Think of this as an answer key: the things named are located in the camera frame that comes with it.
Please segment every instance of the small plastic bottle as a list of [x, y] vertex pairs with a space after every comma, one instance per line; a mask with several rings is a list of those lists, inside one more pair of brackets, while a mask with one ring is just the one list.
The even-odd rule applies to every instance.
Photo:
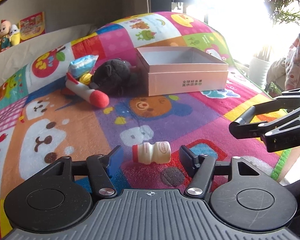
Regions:
[[169, 142], [145, 142], [132, 146], [132, 158], [136, 163], [157, 164], [169, 163], [171, 160], [171, 147]]

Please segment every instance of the beige sofa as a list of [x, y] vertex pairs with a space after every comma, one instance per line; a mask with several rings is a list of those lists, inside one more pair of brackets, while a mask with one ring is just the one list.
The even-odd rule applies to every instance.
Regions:
[[93, 24], [77, 25], [38, 36], [0, 53], [0, 86], [16, 71], [42, 54], [96, 31]]

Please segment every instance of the red bottle cap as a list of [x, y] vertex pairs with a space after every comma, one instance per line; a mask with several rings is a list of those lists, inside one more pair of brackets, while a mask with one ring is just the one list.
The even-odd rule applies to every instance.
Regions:
[[138, 162], [138, 145], [132, 146], [132, 160], [133, 162]]

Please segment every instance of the black plush toy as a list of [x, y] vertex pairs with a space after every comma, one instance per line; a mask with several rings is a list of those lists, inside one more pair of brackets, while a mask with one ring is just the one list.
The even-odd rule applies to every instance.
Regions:
[[131, 73], [131, 64], [119, 58], [108, 60], [96, 69], [90, 87], [107, 95], [122, 95], [124, 88], [137, 84], [137, 74]]

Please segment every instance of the plant pot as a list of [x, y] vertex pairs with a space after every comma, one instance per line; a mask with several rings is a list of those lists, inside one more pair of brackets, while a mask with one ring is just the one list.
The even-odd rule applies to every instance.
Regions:
[[266, 87], [267, 73], [270, 68], [270, 62], [252, 57], [249, 65], [249, 79], [264, 89]]

